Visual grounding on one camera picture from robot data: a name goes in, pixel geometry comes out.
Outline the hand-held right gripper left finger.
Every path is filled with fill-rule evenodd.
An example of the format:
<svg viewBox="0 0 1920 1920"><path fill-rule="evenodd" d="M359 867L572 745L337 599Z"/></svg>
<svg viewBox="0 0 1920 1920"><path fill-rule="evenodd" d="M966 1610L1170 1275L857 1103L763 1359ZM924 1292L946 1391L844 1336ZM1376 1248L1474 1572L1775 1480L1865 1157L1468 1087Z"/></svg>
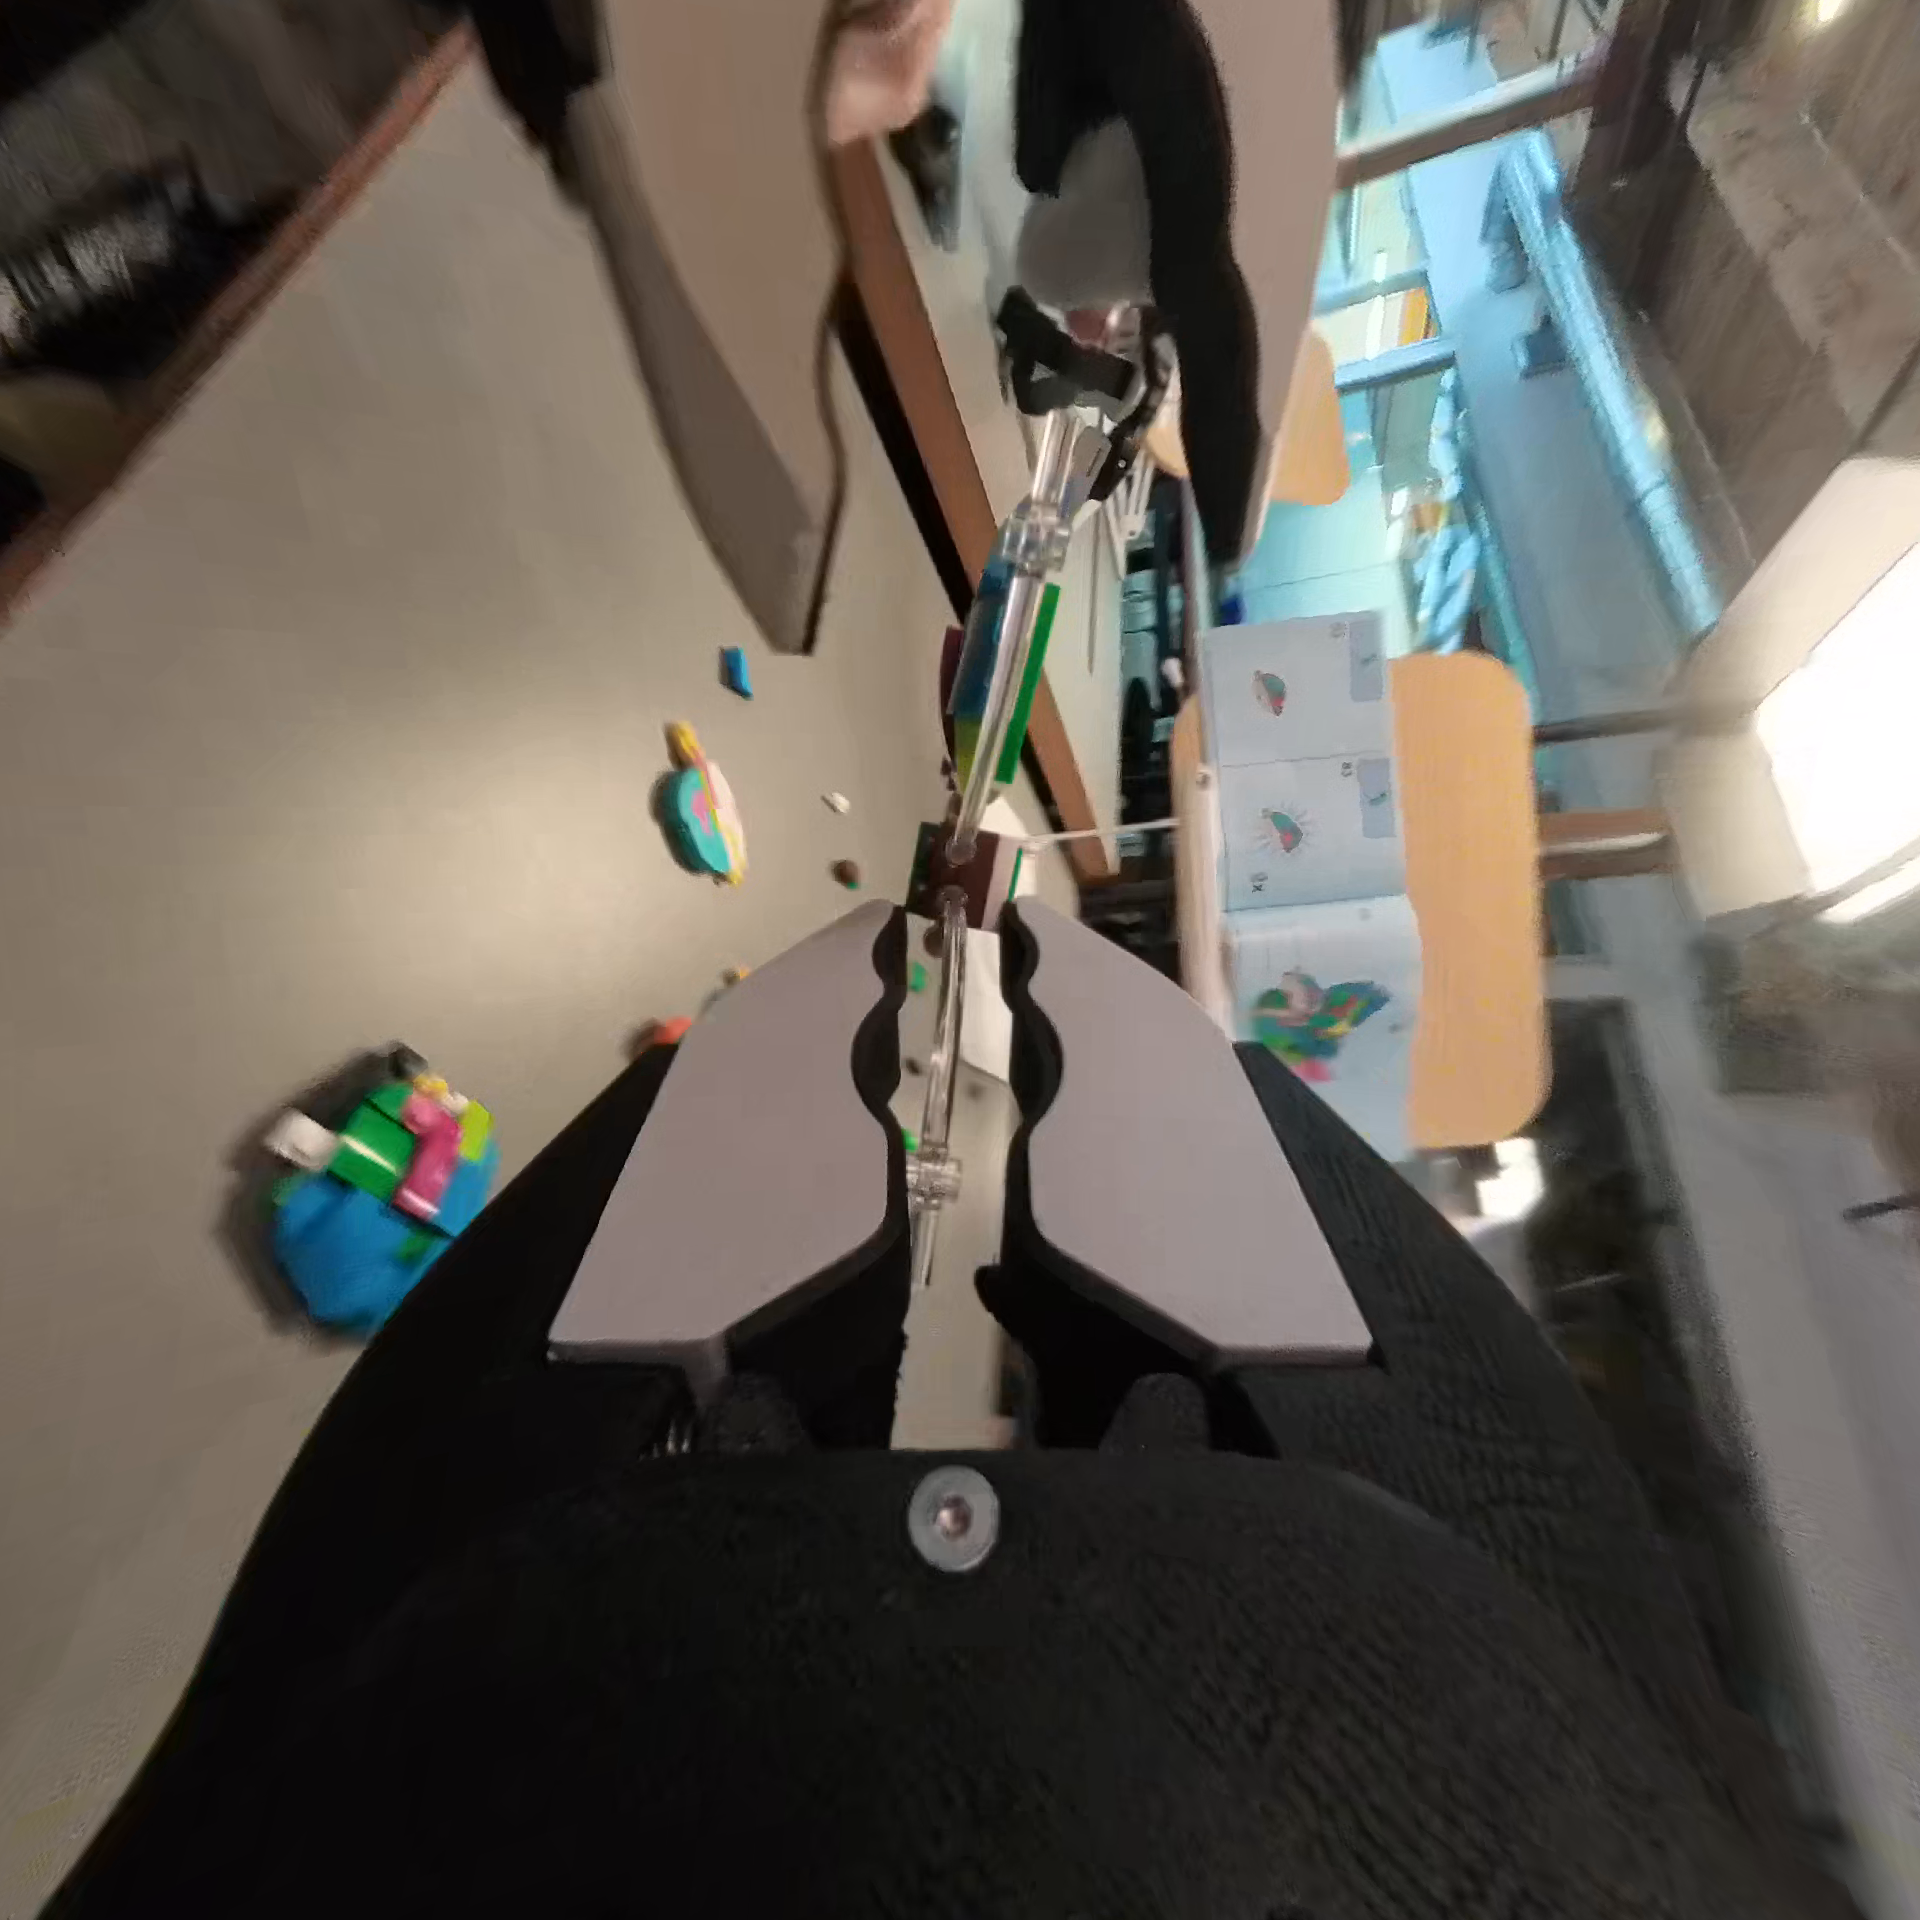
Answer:
<svg viewBox="0 0 1920 1920"><path fill-rule="evenodd" d="M857 1040L896 1033L906 914L866 900L728 988L686 1033L568 1288L554 1361L721 1379L737 1337L881 1244L906 1201Z"/></svg>

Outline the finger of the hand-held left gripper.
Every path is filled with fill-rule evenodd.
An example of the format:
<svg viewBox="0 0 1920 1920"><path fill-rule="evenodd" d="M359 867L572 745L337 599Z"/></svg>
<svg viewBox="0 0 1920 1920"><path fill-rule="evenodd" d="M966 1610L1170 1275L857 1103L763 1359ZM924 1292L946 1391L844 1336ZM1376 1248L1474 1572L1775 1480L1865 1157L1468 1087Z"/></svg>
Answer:
<svg viewBox="0 0 1920 1920"><path fill-rule="evenodd" d="M1016 287L1062 314L1154 314L1212 563L1244 563L1264 527L1313 330L1338 109L1326 3L1019 8Z"/></svg>
<svg viewBox="0 0 1920 1920"><path fill-rule="evenodd" d="M688 513L760 636L819 642L846 500L846 268L811 3L475 3L497 97L584 213Z"/></svg>

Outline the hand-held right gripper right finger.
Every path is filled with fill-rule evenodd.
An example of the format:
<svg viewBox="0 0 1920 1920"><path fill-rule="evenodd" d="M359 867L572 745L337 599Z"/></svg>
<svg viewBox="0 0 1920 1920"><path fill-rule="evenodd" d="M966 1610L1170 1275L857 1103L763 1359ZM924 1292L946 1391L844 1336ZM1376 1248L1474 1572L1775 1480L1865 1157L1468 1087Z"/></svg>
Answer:
<svg viewBox="0 0 1920 1920"><path fill-rule="evenodd" d="M1001 1266L1217 1373L1346 1367L1375 1337L1235 1044L1076 919L1007 911L1019 1124Z"/></svg>

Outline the lego butterfly body with antennae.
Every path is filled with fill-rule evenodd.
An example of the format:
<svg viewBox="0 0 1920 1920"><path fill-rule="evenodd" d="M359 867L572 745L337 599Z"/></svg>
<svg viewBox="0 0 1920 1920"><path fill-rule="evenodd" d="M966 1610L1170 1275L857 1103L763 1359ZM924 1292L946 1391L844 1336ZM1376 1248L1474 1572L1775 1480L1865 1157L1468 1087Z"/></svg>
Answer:
<svg viewBox="0 0 1920 1920"><path fill-rule="evenodd" d="M1001 764L1025 745L1040 669L1040 629L1058 595L1073 522L1088 503L1094 471L1112 450L1113 427L1088 404L1050 411L1040 423L1027 493L1000 527L987 567L953 649L946 697L952 723L952 808L924 829L914 867L914 911L940 937L940 976L920 1139L907 1154L912 1282L932 1279L945 1211L963 1189L953 1154L953 1105L963 1068L969 996L969 943L1012 896L1018 857L987 827L1004 789Z"/></svg>

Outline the turquoise lego wing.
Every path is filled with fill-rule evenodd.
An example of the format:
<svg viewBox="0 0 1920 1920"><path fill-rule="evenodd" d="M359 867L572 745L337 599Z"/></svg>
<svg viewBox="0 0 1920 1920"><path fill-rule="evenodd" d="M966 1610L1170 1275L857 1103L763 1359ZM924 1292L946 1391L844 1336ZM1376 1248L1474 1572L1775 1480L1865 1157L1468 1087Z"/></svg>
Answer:
<svg viewBox="0 0 1920 1920"><path fill-rule="evenodd" d="M747 835L726 773L686 723L666 725L664 744L654 813L667 853L686 873L738 888L750 869Z"/></svg>

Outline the lego instruction booklet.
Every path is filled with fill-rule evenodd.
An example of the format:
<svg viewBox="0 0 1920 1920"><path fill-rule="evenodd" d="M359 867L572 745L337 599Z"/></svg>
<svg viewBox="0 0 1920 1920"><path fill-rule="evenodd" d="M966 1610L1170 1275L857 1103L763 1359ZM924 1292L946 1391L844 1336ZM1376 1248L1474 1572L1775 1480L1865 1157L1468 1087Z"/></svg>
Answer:
<svg viewBox="0 0 1920 1920"><path fill-rule="evenodd" d="M1319 1095L1399 1122L1425 945L1383 619L1224 627L1199 666L1235 1024Z"/></svg>

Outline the wooden chair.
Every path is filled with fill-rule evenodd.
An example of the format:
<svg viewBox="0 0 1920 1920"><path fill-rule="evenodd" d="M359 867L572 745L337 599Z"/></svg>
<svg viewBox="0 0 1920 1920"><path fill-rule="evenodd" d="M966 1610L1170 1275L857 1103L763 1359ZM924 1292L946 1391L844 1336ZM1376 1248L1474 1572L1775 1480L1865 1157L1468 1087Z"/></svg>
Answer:
<svg viewBox="0 0 1920 1920"><path fill-rule="evenodd" d="M1409 1139L1425 1154L1492 1146L1552 1081L1543 888L1664 873L1672 827L1660 808L1542 811L1530 700L1496 658L1407 657L1388 688L1425 951Z"/></svg>
<svg viewBox="0 0 1920 1920"><path fill-rule="evenodd" d="M1328 507L1354 481L1334 352L1307 325L1271 445L1267 503Z"/></svg>

